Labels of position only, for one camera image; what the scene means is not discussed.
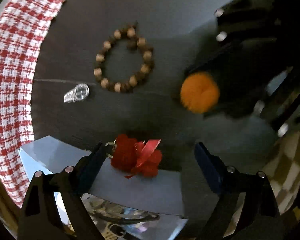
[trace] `black table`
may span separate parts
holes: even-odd
[[[210,192],[193,158],[194,143],[202,141],[225,164],[255,173],[265,165],[276,140],[271,128],[257,117],[233,120],[217,114],[203,118],[179,102],[184,70],[198,54],[206,57],[218,47],[213,13],[229,1],[66,1],[51,23],[36,66],[31,102],[35,139],[51,135],[91,149],[120,133],[140,140],[162,138],[161,168],[182,170],[185,211],[193,219],[188,226],[206,221],[218,197]],[[95,83],[95,55],[114,30],[135,20],[138,33],[154,46],[156,66],[133,93],[111,93]],[[113,81],[126,80],[142,62],[140,54],[128,52],[125,45],[120,42],[107,59],[106,76]],[[63,95],[78,83],[89,85],[89,98],[63,103]]]

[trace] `red plush keychain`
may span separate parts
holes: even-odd
[[[118,135],[113,152],[111,165],[121,171],[130,172],[127,179],[137,173],[145,177],[155,177],[158,174],[158,165],[162,159],[161,151],[156,150],[161,140],[138,142],[135,138],[128,138],[125,134]]]

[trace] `bracelet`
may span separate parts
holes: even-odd
[[[107,41],[103,43],[102,50],[97,54],[96,61],[97,67],[93,70],[96,81],[101,84],[101,87],[108,89],[111,92],[131,92],[132,89],[145,80],[147,75],[150,73],[154,67],[154,62],[152,60],[153,47],[146,44],[146,39],[138,37],[136,35],[137,23],[134,25],[128,25],[121,30],[115,30],[114,36],[109,37]],[[113,48],[117,41],[127,38],[129,39],[127,48],[129,50],[139,50],[142,54],[144,63],[141,66],[140,71],[132,75],[127,82],[110,82],[108,78],[102,75],[102,67],[106,59],[106,55]]]

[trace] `red and white checkered cloth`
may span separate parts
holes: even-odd
[[[17,149],[34,140],[34,70],[41,43],[64,1],[10,0],[0,17],[0,179],[18,206],[29,183]]]

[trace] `orange fuzzy ball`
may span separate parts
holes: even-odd
[[[220,91],[210,75],[198,72],[183,82],[180,97],[184,107],[193,113],[202,114],[218,102]]]

